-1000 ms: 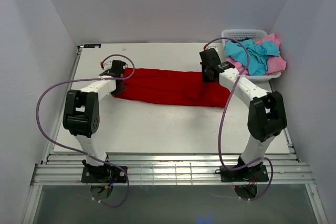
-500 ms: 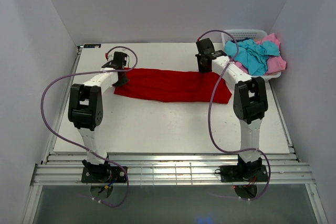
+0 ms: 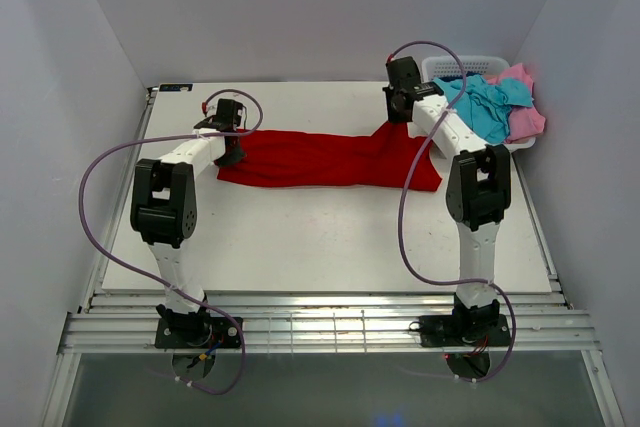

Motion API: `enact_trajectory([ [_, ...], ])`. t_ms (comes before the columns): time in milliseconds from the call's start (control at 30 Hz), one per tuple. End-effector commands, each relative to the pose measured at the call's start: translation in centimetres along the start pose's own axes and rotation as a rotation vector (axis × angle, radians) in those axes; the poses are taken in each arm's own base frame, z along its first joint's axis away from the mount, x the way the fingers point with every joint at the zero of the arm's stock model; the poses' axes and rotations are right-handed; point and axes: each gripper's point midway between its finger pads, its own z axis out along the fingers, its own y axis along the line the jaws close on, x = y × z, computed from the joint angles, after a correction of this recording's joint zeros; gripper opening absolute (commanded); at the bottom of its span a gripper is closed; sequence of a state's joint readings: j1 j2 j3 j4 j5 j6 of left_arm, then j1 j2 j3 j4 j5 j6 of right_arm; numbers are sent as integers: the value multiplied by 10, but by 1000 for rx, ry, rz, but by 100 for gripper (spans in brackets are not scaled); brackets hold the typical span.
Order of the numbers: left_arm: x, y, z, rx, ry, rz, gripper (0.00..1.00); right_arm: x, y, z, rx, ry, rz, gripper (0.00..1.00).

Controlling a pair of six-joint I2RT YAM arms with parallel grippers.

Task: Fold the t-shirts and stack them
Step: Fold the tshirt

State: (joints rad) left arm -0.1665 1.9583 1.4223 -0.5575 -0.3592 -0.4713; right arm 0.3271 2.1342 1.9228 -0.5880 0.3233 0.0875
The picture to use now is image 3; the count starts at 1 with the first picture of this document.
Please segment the red t shirt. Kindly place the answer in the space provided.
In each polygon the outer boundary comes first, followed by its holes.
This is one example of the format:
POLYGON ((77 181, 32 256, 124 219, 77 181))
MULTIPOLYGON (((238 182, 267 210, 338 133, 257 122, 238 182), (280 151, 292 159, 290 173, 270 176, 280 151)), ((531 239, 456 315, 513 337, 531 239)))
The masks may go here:
POLYGON ((246 156, 217 178, 260 188, 401 188, 424 140, 389 122, 365 136, 263 130, 241 141, 246 156))

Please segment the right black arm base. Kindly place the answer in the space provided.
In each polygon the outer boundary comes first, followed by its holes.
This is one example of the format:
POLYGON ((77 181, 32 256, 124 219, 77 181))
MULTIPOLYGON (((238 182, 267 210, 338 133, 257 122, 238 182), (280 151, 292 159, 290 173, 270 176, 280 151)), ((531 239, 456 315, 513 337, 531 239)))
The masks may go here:
POLYGON ((419 336, 422 347, 507 347, 511 342, 504 315, 484 324, 463 324, 452 315, 425 315, 412 321, 408 330, 419 336))

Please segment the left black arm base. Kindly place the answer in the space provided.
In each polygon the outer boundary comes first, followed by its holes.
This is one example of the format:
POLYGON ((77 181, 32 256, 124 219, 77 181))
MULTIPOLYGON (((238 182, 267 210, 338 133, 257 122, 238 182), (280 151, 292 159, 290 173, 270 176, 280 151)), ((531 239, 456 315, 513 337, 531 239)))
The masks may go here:
POLYGON ((235 317, 234 321, 235 324, 226 317, 209 314, 161 318, 157 325, 154 347, 165 350, 207 349, 214 345, 223 349, 240 348, 242 341, 239 329, 243 319, 235 317))

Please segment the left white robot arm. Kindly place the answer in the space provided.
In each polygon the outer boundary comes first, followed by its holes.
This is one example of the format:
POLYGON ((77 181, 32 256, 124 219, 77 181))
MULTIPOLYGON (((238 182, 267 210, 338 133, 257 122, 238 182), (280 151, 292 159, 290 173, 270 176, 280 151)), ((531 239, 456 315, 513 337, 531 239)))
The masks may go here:
POLYGON ((245 157, 236 135, 245 111, 232 99, 219 100, 215 108, 206 106, 193 139, 135 166, 130 224, 168 283, 165 301, 156 307, 163 322, 161 337, 180 347, 204 345, 213 334, 210 315, 201 306, 206 294, 196 269, 184 264, 187 241, 198 220, 196 179, 212 166, 234 165, 245 157))

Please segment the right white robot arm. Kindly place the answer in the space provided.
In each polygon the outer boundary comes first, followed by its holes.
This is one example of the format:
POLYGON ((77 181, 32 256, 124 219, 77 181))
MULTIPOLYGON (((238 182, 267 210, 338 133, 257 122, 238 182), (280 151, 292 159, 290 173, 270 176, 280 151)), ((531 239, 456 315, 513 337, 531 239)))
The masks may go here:
POLYGON ((389 58, 384 87, 395 123, 412 122, 450 161, 445 204, 459 235, 459 278, 448 315, 419 317, 415 332, 424 347, 506 346, 511 335, 500 312, 505 297, 495 284, 496 240, 511 205, 511 155, 489 145, 454 112, 444 92, 423 80, 410 57, 389 58))

